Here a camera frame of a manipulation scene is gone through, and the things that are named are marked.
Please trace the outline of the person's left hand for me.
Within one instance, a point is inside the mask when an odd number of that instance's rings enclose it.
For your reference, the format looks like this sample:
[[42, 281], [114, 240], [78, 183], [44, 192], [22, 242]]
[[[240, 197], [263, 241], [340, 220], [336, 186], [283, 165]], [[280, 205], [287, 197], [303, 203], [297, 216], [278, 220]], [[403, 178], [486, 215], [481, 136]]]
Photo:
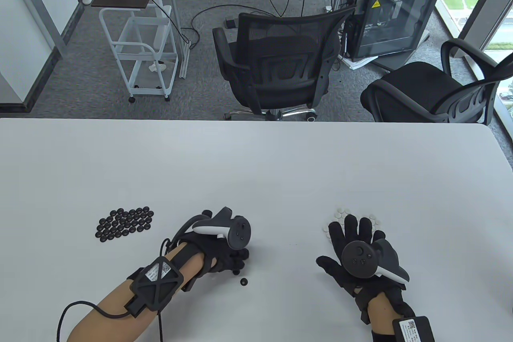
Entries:
[[186, 243], [176, 257], [173, 265], [178, 269], [197, 254], [203, 254], [204, 261], [201, 269], [191, 278], [185, 279], [182, 287], [183, 292], [188, 292], [197, 279], [207, 273], [217, 273], [225, 270], [239, 273], [245, 267], [245, 260], [249, 258], [249, 250], [245, 247], [240, 250], [233, 250], [229, 247], [227, 239], [218, 238], [214, 235], [202, 235], [196, 232], [189, 232], [178, 237], [177, 245]]

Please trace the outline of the person's right hand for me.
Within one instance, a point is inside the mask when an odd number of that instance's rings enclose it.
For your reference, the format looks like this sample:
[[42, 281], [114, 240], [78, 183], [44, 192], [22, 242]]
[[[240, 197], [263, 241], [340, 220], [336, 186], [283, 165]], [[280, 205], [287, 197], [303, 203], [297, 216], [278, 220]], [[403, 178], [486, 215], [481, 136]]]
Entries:
[[380, 294], [386, 296], [392, 309], [403, 318], [415, 317], [402, 296], [409, 275], [400, 266], [386, 234], [382, 230], [374, 231], [370, 219], [358, 220], [354, 215], [347, 215], [343, 225], [330, 223], [328, 230], [337, 260], [320, 256], [316, 263], [354, 298], [361, 320], [370, 324], [368, 308]]

